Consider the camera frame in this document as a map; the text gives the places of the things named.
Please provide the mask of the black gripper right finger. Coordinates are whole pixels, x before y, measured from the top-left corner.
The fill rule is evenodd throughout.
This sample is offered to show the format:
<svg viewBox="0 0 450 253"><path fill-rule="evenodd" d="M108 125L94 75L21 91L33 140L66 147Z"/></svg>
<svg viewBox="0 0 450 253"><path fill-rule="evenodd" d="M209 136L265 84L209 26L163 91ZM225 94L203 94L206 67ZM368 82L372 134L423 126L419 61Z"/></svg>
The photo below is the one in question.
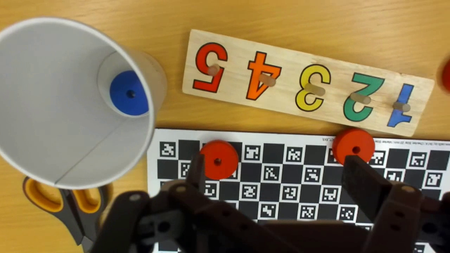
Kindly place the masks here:
<svg viewBox="0 0 450 253"><path fill-rule="evenodd" d="M416 241L450 253L450 192L430 198L409 184L385 179L358 155L344 158L341 185L372 222L362 253L413 253Z"/></svg>

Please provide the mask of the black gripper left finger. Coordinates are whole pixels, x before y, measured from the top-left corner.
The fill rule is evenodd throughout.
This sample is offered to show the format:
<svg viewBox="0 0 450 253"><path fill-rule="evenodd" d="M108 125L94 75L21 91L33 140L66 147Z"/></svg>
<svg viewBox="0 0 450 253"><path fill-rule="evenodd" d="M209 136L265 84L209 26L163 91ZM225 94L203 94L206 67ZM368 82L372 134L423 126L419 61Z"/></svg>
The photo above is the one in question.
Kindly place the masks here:
<svg viewBox="0 0 450 253"><path fill-rule="evenodd" d="M203 182L203 155L195 154L184 179L161 185L167 205L181 212L177 245L184 253L261 253L261 227L230 203L205 196Z"/></svg>

